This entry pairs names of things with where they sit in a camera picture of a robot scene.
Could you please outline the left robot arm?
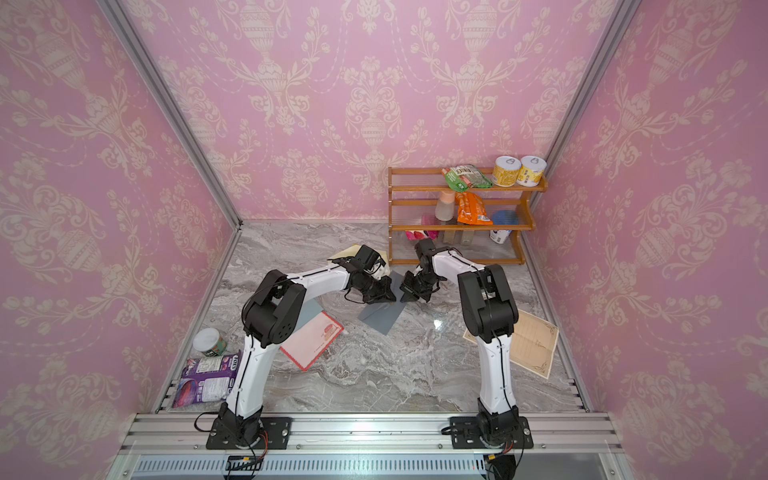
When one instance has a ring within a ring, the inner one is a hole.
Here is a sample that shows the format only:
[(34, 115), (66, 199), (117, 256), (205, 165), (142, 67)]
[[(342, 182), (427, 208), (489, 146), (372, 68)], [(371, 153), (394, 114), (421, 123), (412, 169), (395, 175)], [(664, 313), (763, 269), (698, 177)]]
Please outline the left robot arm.
[(388, 265), (362, 245), (352, 256), (330, 259), (301, 273), (269, 271), (241, 309), (244, 348), (235, 383), (217, 420), (248, 443), (260, 432), (263, 396), (278, 347), (290, 338), (304, 304), (319, 296), (355, 290), (365, 305), (392, 303)]

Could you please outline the cream yellow envelope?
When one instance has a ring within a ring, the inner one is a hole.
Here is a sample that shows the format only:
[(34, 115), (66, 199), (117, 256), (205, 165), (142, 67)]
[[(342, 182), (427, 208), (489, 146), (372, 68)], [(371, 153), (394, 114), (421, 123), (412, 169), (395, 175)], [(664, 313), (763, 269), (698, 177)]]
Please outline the cream yellow envelope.
[[(361, 244), (353, 244), (352, 246), (331, 255), (327, 259), (327, 261), (331, 262), (332, 260), (336, 260), (336, 259), (354, 257), (361, 248), (362, 248)], [(389, 264), (389, 258), (387, 256), (387, 253), (384, 250), (375, 249), (375, 252), (379, 255), (380, 259), (374, 264), (374, 266), (370, 270), (370, 273), (373, 275), (374, 278), (381, 279), (384, 276), (388, 276), (391, 274), (391, 267)]]

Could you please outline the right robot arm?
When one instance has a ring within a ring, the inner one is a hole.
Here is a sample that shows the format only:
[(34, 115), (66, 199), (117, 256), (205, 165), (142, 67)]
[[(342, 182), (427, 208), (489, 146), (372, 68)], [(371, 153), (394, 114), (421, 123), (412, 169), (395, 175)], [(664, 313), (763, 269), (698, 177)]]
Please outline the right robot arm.
[(418, 267), (400, 286), (403, 302), (428, 302), (442, 283), (458, 288), (466, 330), (478, 346), (481, 388), (477, 421), (489, 445), (514, 445), (523, 429), (511, 380), (509, 355), (519, 310), (504, 269), (473, 262), (455, 249), (436, 247), (429, 239), (415, 245)]

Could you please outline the tan bordered certificate paper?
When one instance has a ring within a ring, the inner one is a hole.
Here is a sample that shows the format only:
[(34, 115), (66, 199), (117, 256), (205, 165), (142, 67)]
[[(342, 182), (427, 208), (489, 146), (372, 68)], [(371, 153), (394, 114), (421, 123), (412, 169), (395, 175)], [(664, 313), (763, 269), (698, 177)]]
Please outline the tan bordered certificate paper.
[(509, 319), (505, 314), (482, 323), (473, 319), (469, 310), (463, 309), (462, 316), (466, 326), (464, 338), (478, 347), (481, 359), (481, 378), (494, 379), (497, 374), (489, 372), (486, 359), (487, 348), (497, 347), (496, 339), (509, 336), (509, 361), (545, 380), (550, 378), (554, 361), (559, 329), (526, 311), (512, 312)]

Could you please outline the grey envelope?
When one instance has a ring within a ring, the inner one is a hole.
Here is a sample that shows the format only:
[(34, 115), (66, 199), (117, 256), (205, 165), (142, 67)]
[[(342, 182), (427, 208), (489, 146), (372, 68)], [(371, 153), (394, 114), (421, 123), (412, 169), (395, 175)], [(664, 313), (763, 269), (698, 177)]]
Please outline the grey envelope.
[(392, 279), (391, 290), (395, 295), (395, 301), (367, 305), (358, 315), (359, 321), (382, 335), (387, 335), (391, 331), (406, 306), (402, 300), (405, 292), (401, 288), (404, 275), (394, 271), (390, 278)]

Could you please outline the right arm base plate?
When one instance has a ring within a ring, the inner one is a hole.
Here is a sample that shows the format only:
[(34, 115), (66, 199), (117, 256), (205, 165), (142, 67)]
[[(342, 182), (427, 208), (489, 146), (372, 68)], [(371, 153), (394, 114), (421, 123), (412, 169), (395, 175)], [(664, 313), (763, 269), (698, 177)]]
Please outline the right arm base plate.
[(477, 416), (454, 416), (449, 425), (440, 430), (450, 437), (454, 449), (532, 449), (534, 441), (525, 417), (509, 417), (499, 420), (481, 419)]

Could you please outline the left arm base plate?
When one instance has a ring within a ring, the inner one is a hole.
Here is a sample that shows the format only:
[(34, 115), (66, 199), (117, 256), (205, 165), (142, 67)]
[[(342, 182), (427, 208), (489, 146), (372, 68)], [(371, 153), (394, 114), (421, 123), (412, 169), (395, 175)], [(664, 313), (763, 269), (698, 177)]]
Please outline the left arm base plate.
[(284, 416), (260, 417), (238, 424), (216, 418), (205, 447), (207, 450), (286, 450), (292, 423), (291, 417)]

